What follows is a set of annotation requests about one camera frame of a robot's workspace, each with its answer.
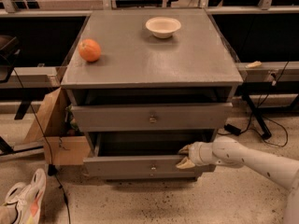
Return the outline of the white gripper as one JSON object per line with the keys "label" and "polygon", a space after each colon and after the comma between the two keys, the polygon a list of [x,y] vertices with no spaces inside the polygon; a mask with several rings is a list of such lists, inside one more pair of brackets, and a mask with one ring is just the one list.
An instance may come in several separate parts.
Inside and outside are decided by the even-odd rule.
{"label": "white gripper", "polygon": [[176,167],[180,170],[191,169],[196,166],[204,165],[221,165],[222,160],[218,158],[213,150],[217,146],[217,142],[205,143],[205,142],[195,142],[191,145],[184,146],[178,151],[179,155],[188,155],[189,158],[183,158]]}

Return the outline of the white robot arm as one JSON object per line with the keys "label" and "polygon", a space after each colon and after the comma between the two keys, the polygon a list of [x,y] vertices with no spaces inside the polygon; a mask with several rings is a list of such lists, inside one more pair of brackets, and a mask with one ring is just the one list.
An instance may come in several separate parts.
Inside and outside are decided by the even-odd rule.
{"label": "white robot arm", "polygon": [[299,161],[245,147],[225,136],[209,143],[194,142],[178,153],[184,156],[176,164],[178,169],[241,164],[280,185],[289,192],[283,224],[299,224]]}

